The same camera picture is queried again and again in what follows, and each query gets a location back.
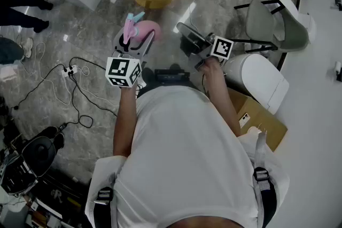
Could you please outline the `white power strip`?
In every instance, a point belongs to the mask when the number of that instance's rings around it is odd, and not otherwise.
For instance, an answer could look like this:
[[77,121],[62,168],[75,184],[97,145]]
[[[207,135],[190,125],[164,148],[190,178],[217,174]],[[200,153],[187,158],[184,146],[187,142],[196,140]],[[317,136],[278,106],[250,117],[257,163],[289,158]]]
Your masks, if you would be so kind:
[[72,65],[72,66],[62,69],[61,74],[63,77],[69,77],[70,75],[76,74],[77,69],[78,69],[77,65]]

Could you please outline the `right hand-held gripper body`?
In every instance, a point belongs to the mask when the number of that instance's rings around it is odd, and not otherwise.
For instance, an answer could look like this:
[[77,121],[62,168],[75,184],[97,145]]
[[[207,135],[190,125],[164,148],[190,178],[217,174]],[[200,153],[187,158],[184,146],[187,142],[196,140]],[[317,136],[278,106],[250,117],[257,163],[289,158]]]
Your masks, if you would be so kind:
[[196,70],[199,70],[205,60],[210,57],[228,60],[234,44],[233,41],[213,33],[206,37],[193,35],[190,41],[193,47],[190,51],[189,62],[194,65]]

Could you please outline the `grey chair black frame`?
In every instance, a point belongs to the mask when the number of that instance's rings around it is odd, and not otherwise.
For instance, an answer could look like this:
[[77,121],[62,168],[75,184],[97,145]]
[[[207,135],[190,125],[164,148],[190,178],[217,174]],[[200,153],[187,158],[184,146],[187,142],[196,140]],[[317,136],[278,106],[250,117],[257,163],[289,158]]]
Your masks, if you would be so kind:
[[[299,23],[280,0],[253,0],[248,4],[235,6],[234,9],[248,8],[245,32],[249,39],[233,38],[233,42],[261,45],[259,49],[247,50],[247,53],[261,51],[293,52],[300,51],[309,44],[306,28]],[[275,35],[274,14],[280,13],[284,22],[284,40],[279,41]]]

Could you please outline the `pink pump bottle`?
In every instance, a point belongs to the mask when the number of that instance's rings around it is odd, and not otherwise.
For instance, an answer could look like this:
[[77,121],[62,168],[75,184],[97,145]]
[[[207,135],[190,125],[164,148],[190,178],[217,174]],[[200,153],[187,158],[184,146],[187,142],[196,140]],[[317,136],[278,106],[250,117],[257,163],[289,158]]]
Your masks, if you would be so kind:
[[123,43],[125,45],[128,44],[131,38],[141,41],[151,31],[154,31],[156,39],[160,37],[161,28],[159,24],[151,20],[141,21],[144,15],[145,12],[141,12],[137,15],[128,13],[123,28]]

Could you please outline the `person's right forearm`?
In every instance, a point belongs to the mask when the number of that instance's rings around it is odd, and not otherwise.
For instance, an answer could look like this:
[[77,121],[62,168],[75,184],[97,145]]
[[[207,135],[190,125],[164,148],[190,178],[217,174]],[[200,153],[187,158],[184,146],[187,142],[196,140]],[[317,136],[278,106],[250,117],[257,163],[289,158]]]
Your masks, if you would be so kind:
[[209,57],[200,67],[206,81],[209,99],[215,106],[226,124],[236,137],[239,137],[240,125],[237,112],[232,104],[226,85],[225,77],[219,61],[214,57]]

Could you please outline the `flat cardboard box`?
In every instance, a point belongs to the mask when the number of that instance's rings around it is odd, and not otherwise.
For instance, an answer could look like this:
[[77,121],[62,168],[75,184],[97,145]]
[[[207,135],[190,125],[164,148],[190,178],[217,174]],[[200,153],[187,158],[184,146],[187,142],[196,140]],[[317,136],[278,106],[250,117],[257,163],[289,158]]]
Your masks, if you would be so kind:
[[287,133],[287,127],[257,101],[238,91],[228,88],[237,112],[241,133],[246,134],[252,127],[267,133],[266,143],[274,152]]

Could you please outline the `open black equipment case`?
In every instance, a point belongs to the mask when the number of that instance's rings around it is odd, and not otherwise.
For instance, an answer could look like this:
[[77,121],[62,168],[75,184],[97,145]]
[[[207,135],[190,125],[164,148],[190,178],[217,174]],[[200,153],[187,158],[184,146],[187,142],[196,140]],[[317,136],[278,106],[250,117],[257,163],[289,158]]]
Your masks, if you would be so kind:
[[36,184],[36,176],[22,155],[8,156],[0,166],[0,186],[8,195],[25,194]]

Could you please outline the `black box device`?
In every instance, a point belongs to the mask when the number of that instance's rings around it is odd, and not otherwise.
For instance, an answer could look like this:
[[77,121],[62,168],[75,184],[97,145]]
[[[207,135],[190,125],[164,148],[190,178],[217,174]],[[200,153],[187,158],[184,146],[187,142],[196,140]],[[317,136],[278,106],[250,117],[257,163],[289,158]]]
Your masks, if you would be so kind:
[[190,73],[183,69],[155,69],[154,75],[160,83],[180,83],[190,79]]

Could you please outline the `white paper roll holder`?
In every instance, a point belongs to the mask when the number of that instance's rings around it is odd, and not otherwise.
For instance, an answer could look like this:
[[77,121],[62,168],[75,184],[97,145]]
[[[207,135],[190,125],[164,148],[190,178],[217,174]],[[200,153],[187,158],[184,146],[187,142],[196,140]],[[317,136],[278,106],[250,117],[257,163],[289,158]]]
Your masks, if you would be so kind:
[[336,80],[342,82],[342,63],[340,61],[335,62],[334,71],[336,74]]

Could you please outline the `black round bag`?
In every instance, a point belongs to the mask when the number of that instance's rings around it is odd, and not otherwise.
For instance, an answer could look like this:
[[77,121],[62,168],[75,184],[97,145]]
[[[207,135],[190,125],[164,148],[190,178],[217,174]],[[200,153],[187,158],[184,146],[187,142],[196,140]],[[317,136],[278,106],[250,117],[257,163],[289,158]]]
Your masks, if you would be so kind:
[[65,145],[65,136],[58,127],[47,127],[23,147],[21,155],[29,170],[41,177],[51,167],[57,152]]

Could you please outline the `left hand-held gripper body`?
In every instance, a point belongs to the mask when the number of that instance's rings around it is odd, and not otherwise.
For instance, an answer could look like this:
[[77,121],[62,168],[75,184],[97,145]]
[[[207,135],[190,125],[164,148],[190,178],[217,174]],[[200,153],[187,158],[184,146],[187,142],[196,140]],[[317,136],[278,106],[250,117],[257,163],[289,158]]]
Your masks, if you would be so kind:
[[132,88],[136,82],[142,82],[142,63],[147,46],[140,49],[129,49],[128,52],[120,45],[107,58],[105,76],[112,86]]

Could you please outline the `white toilet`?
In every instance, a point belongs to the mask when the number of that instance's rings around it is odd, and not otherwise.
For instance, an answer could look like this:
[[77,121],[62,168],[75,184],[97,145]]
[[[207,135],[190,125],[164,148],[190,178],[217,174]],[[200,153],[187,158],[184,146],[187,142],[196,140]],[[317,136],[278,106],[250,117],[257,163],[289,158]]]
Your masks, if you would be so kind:
[[280,0],[292,16],[301,23],[307,30],[309,42],[313,43],[316,38],[317,26],[314,18],[310,14],[303,14],[298,11],[291,0]]

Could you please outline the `person's left forearm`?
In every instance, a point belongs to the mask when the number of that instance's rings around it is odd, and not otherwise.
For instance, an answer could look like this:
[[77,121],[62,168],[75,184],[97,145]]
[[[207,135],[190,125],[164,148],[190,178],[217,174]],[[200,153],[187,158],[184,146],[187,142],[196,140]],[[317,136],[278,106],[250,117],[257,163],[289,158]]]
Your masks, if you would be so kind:
[[113,135],[113,155],[128,157],[137,123],[135,83],[131,88],[121,88],[119,110]]

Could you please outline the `person's white shirt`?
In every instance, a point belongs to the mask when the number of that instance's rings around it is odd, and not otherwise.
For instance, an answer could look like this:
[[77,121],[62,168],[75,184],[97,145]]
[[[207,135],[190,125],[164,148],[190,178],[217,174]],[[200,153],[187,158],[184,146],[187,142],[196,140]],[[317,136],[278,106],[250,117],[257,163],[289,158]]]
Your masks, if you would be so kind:
[[236,137],[210,100],[183,86],[137,99],[131,154],[97,160],[85,207],[90,224],[167,228],[190,217],[219,217],[261,228],[265,168],[279,207],[289,177],[257,133]]

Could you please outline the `white toilet closed lid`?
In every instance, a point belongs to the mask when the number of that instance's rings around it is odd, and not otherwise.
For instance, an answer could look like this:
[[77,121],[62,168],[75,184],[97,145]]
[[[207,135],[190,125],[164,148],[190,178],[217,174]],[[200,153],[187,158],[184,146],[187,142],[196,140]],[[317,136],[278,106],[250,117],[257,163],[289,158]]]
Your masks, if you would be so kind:
[[281,72],[260,54],[243,54],[229,59],[223,67],[228,82],[239,92],[253,97],[275,114],[289,83]]

